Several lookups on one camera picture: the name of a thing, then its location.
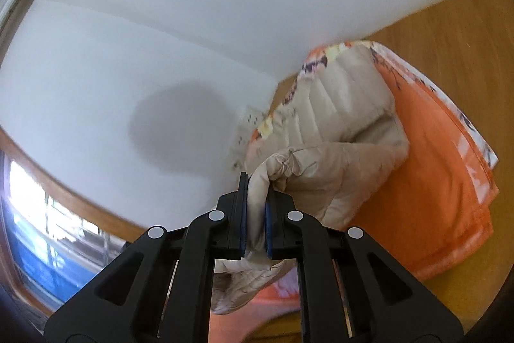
triangular cutout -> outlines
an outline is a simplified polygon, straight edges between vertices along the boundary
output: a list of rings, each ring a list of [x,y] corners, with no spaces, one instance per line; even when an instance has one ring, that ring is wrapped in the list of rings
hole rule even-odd
[[[412,297],[412,289],[376,254],[368,253],[368,260],[387,305],[394,305]]]
[[[143,258],[143,253],[134,253],[96,289],[96,295],[116,305],[125,304]]]

white circle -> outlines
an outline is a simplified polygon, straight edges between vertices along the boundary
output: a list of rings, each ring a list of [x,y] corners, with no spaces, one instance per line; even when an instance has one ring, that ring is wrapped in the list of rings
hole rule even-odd
[[[225,217],[225,213],[223,211],[214,210],[214,211],[209,212],[209,218],[212,221],[223,220],[223,217]]]
[[[360,239],[364,235],[364,231],[359,227],[351,227],[348,229],[348,235],[353,239]]]
[[[291,221],[300,221],[303,218],[303,214],[300,211],[290,211],[289,214],[287,214],[287,218]]]
[[[152,227],[150,230],[148,230],[148,237],[151,239],[158,239],[159,237],[162,237],[164,234],[164,230],[162,227]]]

wooden panel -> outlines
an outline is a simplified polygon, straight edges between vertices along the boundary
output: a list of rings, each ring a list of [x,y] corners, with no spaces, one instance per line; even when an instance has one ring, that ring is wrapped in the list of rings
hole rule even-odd
[[[493,236],[472,257],[427,281],[471,326],[514,262],[514,0],[446,0],[371,35],[433,80],[497,153]]]
[[[0,127],[0,149],[20,164],[45,190],[48,195],[60,202],[70,211],[88,220],[102,230],[117,237],[134,242],[146,229],[132,224],[123,218],[98,207],[86,198],[79,196],[54,179],[18,147]]]

orange garment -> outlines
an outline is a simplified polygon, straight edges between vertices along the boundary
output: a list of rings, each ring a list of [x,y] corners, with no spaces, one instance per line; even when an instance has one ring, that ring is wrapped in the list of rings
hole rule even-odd
[[[362,206],[362,227],[418,279],[446,271],[492,234],[492,171],[463,124],[423,82],[377,54],[410,142],[407,161]]]

beige fabric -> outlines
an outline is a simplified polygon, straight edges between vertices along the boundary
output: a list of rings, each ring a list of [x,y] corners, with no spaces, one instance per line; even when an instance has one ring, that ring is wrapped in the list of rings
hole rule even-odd
[[[265,252],[264,208],[270,182],[292,196],[297,209],[323,225],[344,229],[403,163],[408,141],[394,99],[367,48],[343,52],[326,69],[299,79],[295,96],[278,109],[272,132],[247,169],[247,254],[217,260],[212,310],[227,314],[278,280],[294,261],[270,261]]]

